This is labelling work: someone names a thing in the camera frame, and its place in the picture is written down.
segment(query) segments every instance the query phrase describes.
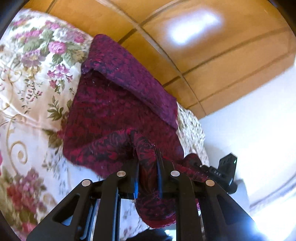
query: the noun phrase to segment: wooden panel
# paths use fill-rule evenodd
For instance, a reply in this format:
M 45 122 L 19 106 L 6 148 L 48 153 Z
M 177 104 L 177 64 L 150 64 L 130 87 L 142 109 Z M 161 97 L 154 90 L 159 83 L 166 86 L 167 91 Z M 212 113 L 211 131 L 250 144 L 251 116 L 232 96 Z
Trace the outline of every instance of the wooden panel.
M 138 32 L 129 37 L 122 46 L 143 64 L 162 85 L 178 76 L 171 64 Z
M 133 28 L 124 17 L 95 0 L 57 0 L 50 14 L 92 36 L 106 34 L 115 41 Z
M 45 12 L 51 2 L 54 0 L 30 0 L 24 8 L 30 8 L 32 10 L 40 11 L 40 12 Z
M 181 72 L 283 27 L 288 24 L 266 0 L 188 0 L 144 25 Z
M 284 55 L 279 60 L 274 61 L 272 64 L 269 64 L 266 68 L 258 71 L 252 76 L 249 76 L 229 88 L 205 99 L 201 102 L 203 109 L 208 115 L 236 101 L 281 74 L 284 70 L 293 65 L 294 59 L 295 53 Z
M 171 0 L 113 0 L 123 11 L 130 15 L 134 20 L 141 23 L 144 21 L 152 12 L 158 8 L 166 5 Z
M 206 116 L 205 111 L 199 102 L 191 106 L 189 110 L 191 110 L 198 119 L 204 118 Z
M 244 45 L 185 75 L 197 98 L 226 88 L 288 52 L 289 32 L 271 35 Z
M 290 43 L 289 43 L 289 52 L 296 51 L 296 36 L 290 31 Z
M 184 108 L 187 108 L 198 101 L 186 81 L 182 79 L 172 82 L 165 87 L 165 90 L 172 96 L 176 97 L 177 101 Z

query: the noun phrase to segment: metal screw head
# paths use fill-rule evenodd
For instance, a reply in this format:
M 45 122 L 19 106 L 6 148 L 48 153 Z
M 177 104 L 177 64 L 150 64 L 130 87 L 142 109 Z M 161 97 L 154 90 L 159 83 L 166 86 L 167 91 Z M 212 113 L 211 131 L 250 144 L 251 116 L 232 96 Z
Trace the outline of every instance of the metal screw head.
M 206 182 L 205 182 L 209 187 L 212 187 L 212 186 L 214 186 L 215 185 L 215 182 L 213 181 L 213 180 L 206 180 Z
M 87 186 L 89 186 L 90 185 L 90 183 L 91 183 L 91 181 L 90 180 L 88 180 L 88 179 L 85 179 L 85 180 L 83 180 L 82 181 L 82 185 L 84 186 L 84 187 L 87 187 Z
M 119 177 L 124 177 L 126 175 L 126 172 L 125 171 L 119 171 L 117 172 L 117 176 Z
M 180 176 L 180 173 L 178 171 L 171 171 L 170 174 L 173 176 L 173 177 L 178 177 Z

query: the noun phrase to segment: bed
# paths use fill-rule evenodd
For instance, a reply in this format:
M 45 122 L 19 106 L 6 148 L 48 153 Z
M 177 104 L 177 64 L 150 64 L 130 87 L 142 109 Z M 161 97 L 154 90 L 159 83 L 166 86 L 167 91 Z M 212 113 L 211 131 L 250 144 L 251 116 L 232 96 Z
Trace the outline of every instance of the bed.
M 45 13 L 21 10 L 0 40 L 0 210 L 21 240 L 81 180 L 102 178 L 62 154 L 61 130 L 75 96 L 92 37 Z M 178 104 L 184 155 L 209 165 L 204 132 Z M 148 226 L 123 200 L 120 240 Z

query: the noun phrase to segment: wooden ceiling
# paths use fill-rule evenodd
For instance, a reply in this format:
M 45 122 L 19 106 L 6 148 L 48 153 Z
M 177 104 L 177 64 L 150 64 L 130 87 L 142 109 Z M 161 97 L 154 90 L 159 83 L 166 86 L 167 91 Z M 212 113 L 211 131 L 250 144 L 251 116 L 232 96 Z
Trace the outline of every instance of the wooden ceiling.
M 267 0 L 31 0 L 118 41 L 202 118 L 293 65 L 296 38 Z

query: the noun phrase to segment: black bracket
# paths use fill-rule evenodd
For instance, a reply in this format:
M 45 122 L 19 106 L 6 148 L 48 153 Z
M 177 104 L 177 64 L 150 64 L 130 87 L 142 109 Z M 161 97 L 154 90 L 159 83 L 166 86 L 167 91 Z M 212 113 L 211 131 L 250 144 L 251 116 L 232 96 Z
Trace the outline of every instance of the black bracket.
M 163 161 L 156 150 L 161 198 L 176 199 L 177 241 L 202 241 L 198 199 L 207 241 L 262 241 L 252 218 L 213 180 L 190 180 Z M 83 180 L 29 234 L 27 241 L 87 241 L 90 239 L 98 199 L 93 241 L 118 241 L 120 201 L 136 199 L 137 161 L 106 180 Z
M 233 194 L 237 190 L 237 185 L 233 181 L 236 167 L 237 157 L 230 153 L 220 159 L 218 168 L 204 165 L 202 166 L 202 170 L 210 179 L 218 183 L 228 194 Z

